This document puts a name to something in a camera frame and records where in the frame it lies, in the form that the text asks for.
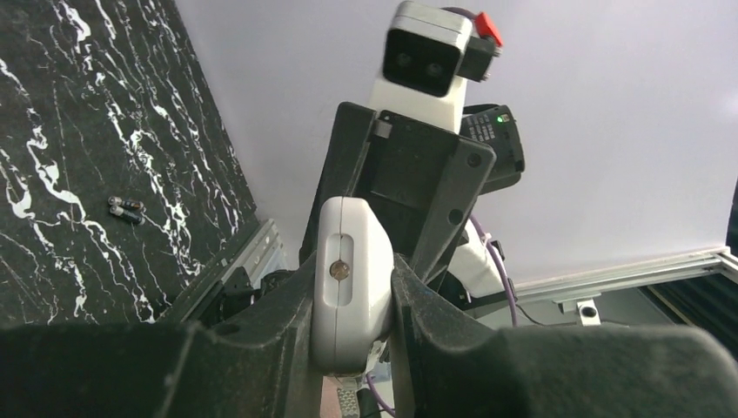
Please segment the white remote control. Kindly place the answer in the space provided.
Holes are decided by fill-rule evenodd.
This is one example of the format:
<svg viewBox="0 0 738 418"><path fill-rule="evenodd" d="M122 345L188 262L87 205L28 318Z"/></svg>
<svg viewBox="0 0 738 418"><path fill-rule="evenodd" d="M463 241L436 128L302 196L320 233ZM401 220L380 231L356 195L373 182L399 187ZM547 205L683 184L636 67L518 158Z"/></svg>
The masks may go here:
<svg viewBox="0 0 738 418"><path fill-rule="evenodd" d="M332 197L321 207L311 355L329 376L373 368L392 326L391 241L369 204Z"/></svg>

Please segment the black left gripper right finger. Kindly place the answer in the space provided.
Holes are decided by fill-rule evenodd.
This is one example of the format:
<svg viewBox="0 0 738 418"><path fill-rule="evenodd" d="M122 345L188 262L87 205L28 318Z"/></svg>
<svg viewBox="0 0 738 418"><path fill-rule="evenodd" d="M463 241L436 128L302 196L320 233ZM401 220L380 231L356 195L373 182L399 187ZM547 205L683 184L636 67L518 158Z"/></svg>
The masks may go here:
<svg viewBox="0 0 738 418"><path fill-rule="evenodd" d="M734 417L737 364L694 327L493 330L396 256L390 339L399 417Z"/></svg>

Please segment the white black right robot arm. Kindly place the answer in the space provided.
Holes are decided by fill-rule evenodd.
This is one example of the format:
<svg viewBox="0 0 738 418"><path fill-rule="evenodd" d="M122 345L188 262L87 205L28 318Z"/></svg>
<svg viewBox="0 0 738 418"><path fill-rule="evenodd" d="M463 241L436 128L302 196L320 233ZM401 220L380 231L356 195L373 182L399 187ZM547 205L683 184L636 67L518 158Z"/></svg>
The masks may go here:
<svg viewBox="0 0 738 418"><path fill-rule="evenodd" d="M299 260L317 248L319 212L331 197L365 200L394 252L458 309L495 306L501 292L465 282L471 245L464 227L477 198L515 185L525 169L520 135L504 105L463 111L460 133L391 111L343 102L315 192Z"/></svg>

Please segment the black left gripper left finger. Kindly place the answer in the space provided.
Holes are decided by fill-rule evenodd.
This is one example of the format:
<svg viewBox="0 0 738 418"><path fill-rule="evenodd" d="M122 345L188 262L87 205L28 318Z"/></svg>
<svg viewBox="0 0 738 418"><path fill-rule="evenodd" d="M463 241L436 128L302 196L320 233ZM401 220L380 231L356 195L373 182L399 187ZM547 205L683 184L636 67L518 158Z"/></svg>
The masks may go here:
<svg viewBox="0 0 738 418"><path fill-rule="evenodd" d="M252 307L197 322L23 326L1 333L4 417L316 417L307 260Z"/></svg>

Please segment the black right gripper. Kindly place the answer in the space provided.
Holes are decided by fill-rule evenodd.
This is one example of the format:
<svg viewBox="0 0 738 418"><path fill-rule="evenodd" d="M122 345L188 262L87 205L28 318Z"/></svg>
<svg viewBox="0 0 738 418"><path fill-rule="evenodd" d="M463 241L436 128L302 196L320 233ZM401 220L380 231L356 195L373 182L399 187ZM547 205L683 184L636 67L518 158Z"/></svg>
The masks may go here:
<svg viewBox="0 0 738 418"><path fill-rule="evenodd" d="M317 249L321 206L365 200L394 252L425 283L445 273L493 169L493 148L451 131L359 104L339 104L299 262Z"/></svg>

